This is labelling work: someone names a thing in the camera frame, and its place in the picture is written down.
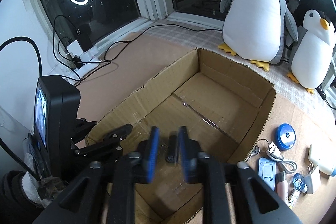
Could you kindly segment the white gloved left hand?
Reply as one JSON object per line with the keys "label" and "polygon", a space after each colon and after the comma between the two keys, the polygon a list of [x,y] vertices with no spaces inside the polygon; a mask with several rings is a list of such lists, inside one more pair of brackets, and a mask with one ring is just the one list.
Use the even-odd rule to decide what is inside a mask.
{"label": "white gloved left hand", "polygon": [[51,201],[47,199],[42,199],[38,193],[38,182],[37,180],[26,172],[21,179],[21,186],[23,193],[26,195],[27,199],[34,204],[41,205],[44,209],[49,206]]}

